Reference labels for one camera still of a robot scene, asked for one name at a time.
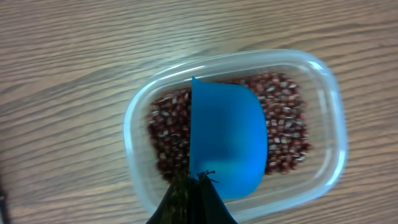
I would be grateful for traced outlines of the blue plastic measuring scoop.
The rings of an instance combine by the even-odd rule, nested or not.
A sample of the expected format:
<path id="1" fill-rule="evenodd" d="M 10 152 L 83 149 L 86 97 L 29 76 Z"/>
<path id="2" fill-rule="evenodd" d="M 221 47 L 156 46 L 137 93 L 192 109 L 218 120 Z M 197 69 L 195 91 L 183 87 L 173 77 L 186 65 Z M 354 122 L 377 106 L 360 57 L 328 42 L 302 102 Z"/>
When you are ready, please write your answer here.
<path id="1" fill-rule="evenodd" d="M 245 197 L 262 180 L 267 143 L 266 118 L 251 90 L 192 79 L 191 177 L 208 172 L 222 199 Z"/>

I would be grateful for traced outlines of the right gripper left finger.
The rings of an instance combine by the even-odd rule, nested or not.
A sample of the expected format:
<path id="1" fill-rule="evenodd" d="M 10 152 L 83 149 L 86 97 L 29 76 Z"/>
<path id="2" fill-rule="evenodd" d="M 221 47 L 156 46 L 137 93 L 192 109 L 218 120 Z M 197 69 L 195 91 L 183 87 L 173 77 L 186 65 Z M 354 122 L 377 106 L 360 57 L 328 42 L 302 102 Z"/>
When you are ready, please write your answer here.
<path id="1" fill-rule="evenodd" d="M 188 224 L 188 206 L 194 180 L 187 173 L 176 175 L 147 224 Z"/>

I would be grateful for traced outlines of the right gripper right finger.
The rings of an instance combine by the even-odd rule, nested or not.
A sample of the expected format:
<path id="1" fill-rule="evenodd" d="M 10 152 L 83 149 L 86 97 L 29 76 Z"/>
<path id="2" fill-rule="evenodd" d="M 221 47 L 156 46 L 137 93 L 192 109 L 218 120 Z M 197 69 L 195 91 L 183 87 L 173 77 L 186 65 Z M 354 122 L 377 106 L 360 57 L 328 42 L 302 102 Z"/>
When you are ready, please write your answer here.
<path id="1" fill-rule="evenodd" d="M 195 187 L 195 223 L 198 224 L 237 224 L 218 195 L 209 174 L 215 171 L 204 171 L 198 174 Z"/>

